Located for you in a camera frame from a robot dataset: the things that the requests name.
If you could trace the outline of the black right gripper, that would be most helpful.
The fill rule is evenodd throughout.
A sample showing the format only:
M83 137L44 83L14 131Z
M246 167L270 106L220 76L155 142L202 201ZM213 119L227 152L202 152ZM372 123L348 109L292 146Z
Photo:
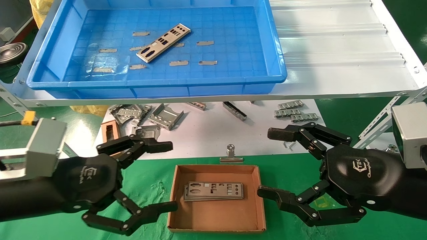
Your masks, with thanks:
M296 215L309 227L357 223L373 211L403 212L403 177L406 167L397 153L356 149L352 138L326 126L309 122L284 129L270 128L270 140L300 143L314 158L323 160L326 180L296 195L288 190L260 185L257 195L276 202L280 211ZM335 146L327 150L323 143ZM310 204L328 193L345 208L319 210Z

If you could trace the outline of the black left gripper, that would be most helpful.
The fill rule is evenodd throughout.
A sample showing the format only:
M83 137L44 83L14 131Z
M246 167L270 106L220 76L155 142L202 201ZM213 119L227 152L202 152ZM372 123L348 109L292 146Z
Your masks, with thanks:
M176 201L141 208L119 190L122 187L120 168L128 168L144 153L171 150L173 143L170 141L158 142L155 138L128 135L97 145L98 156L60 159L57 190L64 199L61 211L76 213L88 210L81 217L87 226L125 236L132 235L142 225L157 222L163 213L177 211ZM115 160L112 155L118 152L122 155ZM129 219L119 221L97 214L115 200L130 213Z

